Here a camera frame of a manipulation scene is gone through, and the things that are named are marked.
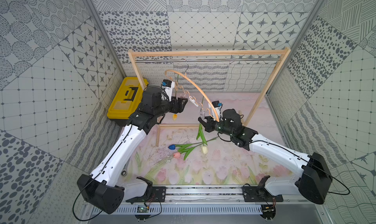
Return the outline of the wooden clothes rack frame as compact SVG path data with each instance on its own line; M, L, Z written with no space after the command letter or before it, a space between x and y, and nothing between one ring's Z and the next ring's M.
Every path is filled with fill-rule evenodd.
M144 84L144 78L140 73L139 67L137 66L136 57L152 57L152 56L223 56L223 55L267 55L267 54L275 54L281 55L281 60L278 61L276 66L274 67L269 79L267 80L263 90L259 94L255 104L253 105L250 113L247 116L247 119L244 122L244 126L248 126L251 121L251 118L254 116L255 112L257 111L259 105L261 104L263 98L265 97L266 92L269 90L271 84L273 83L274 79L276 78L277 74L282 68L282 65L285 63L287 57L289 56L291 49L286 47L284 50L229 50L229 51L171 51L171 52L134 52L132 49L128 51L129 59L132 63L134 71L137 75L139 83L144 90L146 88Z

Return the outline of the white artificial tulip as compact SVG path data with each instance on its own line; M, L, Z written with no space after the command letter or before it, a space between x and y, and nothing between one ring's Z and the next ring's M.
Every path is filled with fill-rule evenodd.
M204 101L204 97L202 98L202 101L201 101L201 103L199 105L201 108L203 108L203 101ZM196 139L197 140L201 139L201 142L204 142L205 144L207 143L207 140L206 140L206 138L204 136L204 133L202 133L202 132L198 131ZM202 151L203 155L206 155L208 153L208 147L207 147L207 145L201 145L200 148L201 148L201 151Z

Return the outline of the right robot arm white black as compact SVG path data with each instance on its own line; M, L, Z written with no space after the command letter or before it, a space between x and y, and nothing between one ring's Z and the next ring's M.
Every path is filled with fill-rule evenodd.
M277 144L257 131L244 126L241 116L234 109L223 112L216 121L211 116L199 117L206 132L216 131L228 135L230 142L247 151L253 151L277 162L293 175L282 178L265 178L261 182L269 194L298 195L315 204L323 204L333 182L333 177L324 157L316 152L309 155Z

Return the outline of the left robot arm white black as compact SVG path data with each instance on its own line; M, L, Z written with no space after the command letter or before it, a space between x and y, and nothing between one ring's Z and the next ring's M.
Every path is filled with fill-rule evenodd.
M90 175L81 175L78 179L77 185L84 200L107 214L116 211L123 201L150 200L153 192L151 181L137 177L118 186L119 176L137 146L158 124L158 118L167 113L183 112L187 102L187 98L172 96L169 87L147 87L113 148Z

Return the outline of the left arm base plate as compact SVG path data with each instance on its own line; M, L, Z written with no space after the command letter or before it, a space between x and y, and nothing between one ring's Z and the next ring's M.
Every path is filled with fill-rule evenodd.
M135 202L165 202L166 190L165 186L153 186L147 188L143 196L128 199L126 202L131 204Z

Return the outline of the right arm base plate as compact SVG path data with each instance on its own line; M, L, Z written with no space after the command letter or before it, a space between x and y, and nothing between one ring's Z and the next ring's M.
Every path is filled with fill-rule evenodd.
M265 188L258 189L256 186L245 185L241 189L245 202L264 202L272 204L273 202L284 201L282 195L272 196Z

